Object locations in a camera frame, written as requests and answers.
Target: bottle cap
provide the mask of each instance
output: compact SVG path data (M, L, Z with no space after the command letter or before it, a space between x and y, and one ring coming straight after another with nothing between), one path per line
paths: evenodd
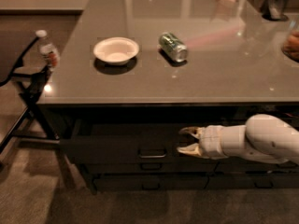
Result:
M38 30L38 31L36 31L36 36L39 38L46 37L47 32L45 30Z

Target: soda can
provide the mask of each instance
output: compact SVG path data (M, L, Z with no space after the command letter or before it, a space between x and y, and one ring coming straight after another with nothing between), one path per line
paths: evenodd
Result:
M159 38L161 49L176 63L187 59L188 51L186 45L171 33L163 33Z

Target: white robotic arm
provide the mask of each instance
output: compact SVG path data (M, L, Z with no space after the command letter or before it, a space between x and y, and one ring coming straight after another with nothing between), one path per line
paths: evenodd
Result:
M299 132L286 122L269 115L256 115L245 125L187 127L198 142L178 147L178 152L205 159L240 157L266 163L293 161L299 164Z

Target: plastic bottle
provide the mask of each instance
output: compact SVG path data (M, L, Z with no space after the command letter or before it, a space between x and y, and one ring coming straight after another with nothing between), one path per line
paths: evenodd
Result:
M60 55L55 45L49 40L45 30L36 31L39 38L38 50L43 56L49 70L52 72L60 61Z

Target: bowl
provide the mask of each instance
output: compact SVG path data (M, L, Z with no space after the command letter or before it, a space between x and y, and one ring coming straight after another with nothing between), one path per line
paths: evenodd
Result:
M102 40L93 48L93 54L96 58L112 65L127 64L138 52L138 44L125 37L112 37Z

